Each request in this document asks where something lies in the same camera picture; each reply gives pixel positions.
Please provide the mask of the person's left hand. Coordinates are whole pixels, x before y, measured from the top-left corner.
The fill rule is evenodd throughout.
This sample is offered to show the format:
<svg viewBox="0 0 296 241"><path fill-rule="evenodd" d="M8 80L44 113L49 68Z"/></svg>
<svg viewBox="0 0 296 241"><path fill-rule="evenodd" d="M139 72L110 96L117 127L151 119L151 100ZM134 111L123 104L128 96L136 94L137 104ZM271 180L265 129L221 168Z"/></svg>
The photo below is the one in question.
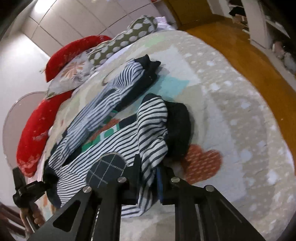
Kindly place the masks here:
<svg viewBox="0 0 296 241"><path fill-rule="evenodd" d="M32 217L30 218L30 220L34 224L38 225L38 227L41 227L44 225L45 219L44 219L43 214L41 213L41 211L38 208L36 203L32 203L30 205L30 208L21 208L20 209L20 218L25 226L25 229L28 234L32 234L33 230L30 226L29 221L28 221L28 218L30 217L29 212L32 213Z"/></svg>

